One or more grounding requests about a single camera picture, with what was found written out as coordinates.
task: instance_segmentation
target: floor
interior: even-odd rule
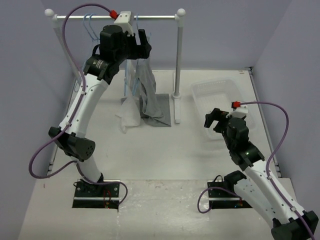
[[[173,92],[173,71],[154,71],[157,93]],[[270,229],[253,209],[197,212],[197,199],[206,180],[238,170],[223,140],[210,140],[191,94],[191,84],[233,78],[244,101],[255,100],[247,71],[183,70],[180,91],[181,123],[172,127],[142,124],[126,134],[115,116],[123,97],[123,71],[102,95],[90,120],[87,138],[96,142],[94,157],[105,179],[122,180],[129,194],[119,212],[111,209],[72,209],[73,182],[79,175],[70,166],[56,177],[37,180],[19,240],[199,239],[271,240]],[[260,112],[250,105],[255,121],[250,140],[268,157],[270,148]],[[58,150],[54,169],[69,159]],[[289,179],[280,179],[294,195]],[[203,197],[201,207],[208,206]]]

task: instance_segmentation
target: white metal rod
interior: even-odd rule
[[[178,37],[177,37],[177,46],[176,46],[176,64],[175,64],[175,87],[174,87],[175,96],[179,96],[179,90],[180,90],[180,71],[181,71],[183,30],[184,30],[183,27],[178,27]]]
[[[79,20],[83,20],[84,19],[84,15],[83,16],[70,16],[68,21],[79,21]],[[56,19],[58,21],[63,21],[66,18],[66,16],[63,15],[57,15]],[[138,16],[139,21],[157,21],[157,20],[176,20],[176,16],[175,15],[155,15],[155,16]],[[107,15],[103,15],[103,16],[92,16],[91,20],[113,20],[110,16]]]

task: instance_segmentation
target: gray cloth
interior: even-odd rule
[[[135,78],[140,81],[140,114],[144,122],[155,127],[171,127],[169,95],[156,95],[157,85],[149,58],[138,62]]]

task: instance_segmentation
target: robotic arm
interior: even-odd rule
[[[205,116],[204,127],[210,128],[212,123],[217,121],[213,130],[222,134],[232,161],[256,186],[242,172],[235,171],[224,177],[226,188],[244,198],[263,217],[275,240],[309,239],[310,233],[304,223],[313,234],[319,220],[317,215],[313,211],[305,211],[289,195],[269,170],[268,162],[262,153],[249,141],[249,129],[245,121],[247,106],[233,102],[232,108],[233,112],[230,113],[215,108]]]
[[[132,24],[134,15],[130,11],[122,11],[112,25],[106,25],[100,32],[100,44],[93,48],[92,56],[86,61],[84,75],[85,91],[79,91],[65,118],[59,127],[51,127],[49,136],[54,138],[62,129],[68,129],[55,141],[64,153],[78,161],[81,172],[92,182],[101,182],[102,173],[98,170],[93,153],[95,142],[85,138],[89,120],[113,77],[119,72],[120,64],[126,59],[147,59],[151,46],[143,29],[138,30],[140,45],[137,45]],[[80,106],[72,122],[68,122],[74,113],[79,99]]]

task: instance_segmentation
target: red cable connector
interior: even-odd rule
[[[240,108],[240,106],[241,106],[241,102],[239,102],[239,101],[233,101],[231,104],[231,107],[233,109]]]
[[[112,19],[116,20],[117,17],[118,17],[118,13],[117,13],[115,10],[111,10],[109,16],[110,16]]]

